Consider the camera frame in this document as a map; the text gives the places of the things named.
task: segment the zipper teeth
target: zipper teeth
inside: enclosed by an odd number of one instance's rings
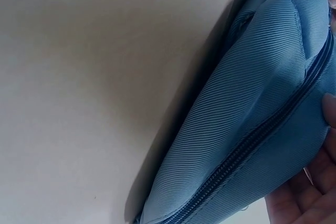
[[[267,135],[275,130],[291,111],[296,107],[298,102],[307,94],[310,88],[315,84],[319,75],[323,72],[327,65],[333,47],[333,35],[329,30],[327,41],[325,42],[321,52],[317,55],[316,60],[307,72],[306,80],[301,88],[289,98],[285,106],[278,110],[271,118],[252,131],[237,148],[223,161],[217,168],[215,173],[203,184],[203,186],[190,199],[189,203],[181,208],[177,213],[169,219],[164,220],[161,224],[178,224],[186,219],[200,203],[210,195],[223,180],[228,177],[236,168],[262,141]]]

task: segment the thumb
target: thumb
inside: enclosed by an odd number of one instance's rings
[[[322,99],[322,108],[325,120],[336,129],[336,97],[326,94]]]

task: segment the white wall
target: white wall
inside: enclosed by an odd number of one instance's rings
[[[229,1],[0,0],[0,223],[130,220]]]

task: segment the blue fabric bag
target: blue fabric bag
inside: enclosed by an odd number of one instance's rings
[[[140,224],[213,224],[300,172],[336,93],[328,0],[247,0],[156,175]]]

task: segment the hand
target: hand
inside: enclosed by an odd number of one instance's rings
[[[336,212],[336,97],[322,101],[331,126],[315,159],[292,179],[266,196],[271,224],[320,223]]]

